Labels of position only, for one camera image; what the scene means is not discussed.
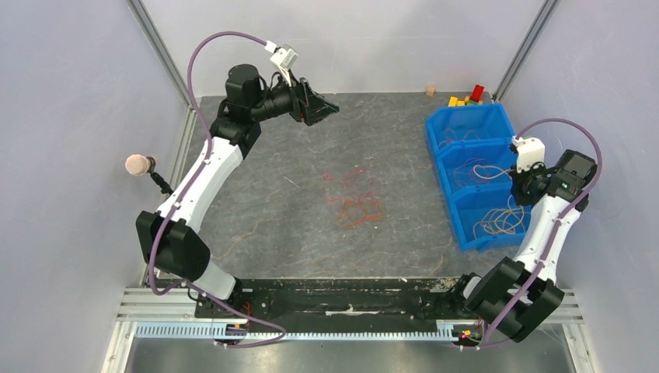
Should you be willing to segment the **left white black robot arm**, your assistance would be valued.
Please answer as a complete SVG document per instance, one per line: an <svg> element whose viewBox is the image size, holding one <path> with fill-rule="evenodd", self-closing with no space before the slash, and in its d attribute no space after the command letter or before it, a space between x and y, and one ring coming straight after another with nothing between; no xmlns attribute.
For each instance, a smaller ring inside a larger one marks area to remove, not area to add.
<svg viewBox="0 0 659 373"><path fill-rule="evenodd" d="M226 97L209 128L210 136L192 169L155 211L136 220L138 240L148 270L173 274L200 288L225 317L244 306L240 281L211 259L198 235L211 202L261 135L261 123L282 115L312 126L338 113L338 105L315 92L306 78L289 81L276 73L277 84L264 83L257 68L239 64L228 71Z"/></svg>

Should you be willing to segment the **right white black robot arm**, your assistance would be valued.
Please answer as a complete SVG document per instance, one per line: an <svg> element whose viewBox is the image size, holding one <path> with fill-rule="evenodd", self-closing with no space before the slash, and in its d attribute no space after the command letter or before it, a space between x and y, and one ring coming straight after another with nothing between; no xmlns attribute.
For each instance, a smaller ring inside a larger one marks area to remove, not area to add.
<svg viewBox="0 0 659 373"><path fill-rule="evenodd" d="M588 206L588 193L598 179L597 162L566 150L553 167L536 161L511 169L511 194L531 207L531 221L514 258L503 258L485 276L463 275L449 295L451 311L472 314L487 325L482 339L494 330L521 342L562 303L556 267L567 233Z"/></svg>

